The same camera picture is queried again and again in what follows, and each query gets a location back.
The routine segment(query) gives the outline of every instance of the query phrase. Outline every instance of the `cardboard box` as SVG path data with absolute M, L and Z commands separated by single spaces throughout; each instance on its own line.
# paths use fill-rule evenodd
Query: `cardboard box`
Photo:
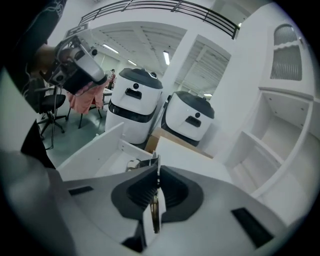
M 149 140 L 144 148 L 144 151 L 147 151 L 152 154 L 156 150 L 156 147 L 157 147 L 157 144 L 158 144 L 160 137 L 165 137 L 166 139 L 173 141 L 181 146 L 184 146 L 192 151 L 195 151 L 199 154 L 202 154 L 208 158 L 211 158 L 211 159 L 213 158 L 213 156 L 201 151 L 200 149 L 196 148 L 195 146 L 187 143 L 183 139 L 171 134 L 170 132 L 168 132 L 160 127 L 157 127 L 154 129 L 154 131 L 152 132 L 152 134 L 149 137 Z

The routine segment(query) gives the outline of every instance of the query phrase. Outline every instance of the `railing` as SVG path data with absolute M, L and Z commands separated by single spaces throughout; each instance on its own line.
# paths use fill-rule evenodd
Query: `railing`
M 202 20 L 203 22 L 209 23 L 217 27 L 218 29 L 222 30 L 223 32 L 231 36 L 232 39 L 235 38 L 237 30 L 240 29 L 232 21 L 223 17 L 222 15 L 213 10 L 210 10 L 196 3 L 179 0 L 124 0 L 114 2 L 106 6 L 103 6 L 99 9 L 96 9 L 88 13 L 87 15 L 83 16 L 79 25 L 85 24 L 89 21 L 93 21 L 94 19 L 104 15 L 134 9 L 160 9 L 190 15 Z

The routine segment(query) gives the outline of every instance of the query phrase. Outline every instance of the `fluorescent light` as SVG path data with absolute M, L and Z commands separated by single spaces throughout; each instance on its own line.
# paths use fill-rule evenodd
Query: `fluorescent light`
M 169 52 L 167 52 L 167 51 L 163 51 L 163 55 L 164 55 L 164 59 L 165 59 L 165 63 L 167 64 L 167 65 L 169 65 L 170 64 L 170 59 L 169 59 Z
M 133 65 L 137 65 L 136 63 L 134 63 L 134 62 L 132 62 L 130 59 L 128 59 L 128 62 L 130 62 L 131 64 L 133 64 Z
M 113 52 L 116 53 L 116 54 L 119 53 L 117 50 L 111 48 L 110 46 L 106 45 L 105 43 L 103 44 L 103 46 L 104 46 L 105 48 L 108 48 L 109 50 L 113 51 Z

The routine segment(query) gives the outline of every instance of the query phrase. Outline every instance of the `pink jacket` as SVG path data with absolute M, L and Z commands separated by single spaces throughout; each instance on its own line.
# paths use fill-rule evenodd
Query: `pink jacket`
M 97 85 L 82 95 L 76 96 L 71 94 L 70 92 L 67 92 L 67 96 L 70 102 L 70 108 L 74 109 L 76 112 L 80 114 L 88 114 L 89 108 L 95 100 L 95 105 L 97 109 L 102 109 L 104 106 L 103 103 L 103 94 L 104 89 L 109 85 L 110 79 L 108 79 L 104 84 Z M 88 83 L 82 91 L 85 91 L 88 87 L 92 85 L 93 82 Z

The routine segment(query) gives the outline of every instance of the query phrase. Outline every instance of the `black sleeve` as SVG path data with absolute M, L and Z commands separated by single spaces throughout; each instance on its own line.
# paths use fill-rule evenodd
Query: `black sleeve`
M 12 1 L 16 23 L 5 33 L 4 66 L 23 94 L 28 89 L 30 63 L 36 51 L 47 42 L 62 16 L 67 0 Z

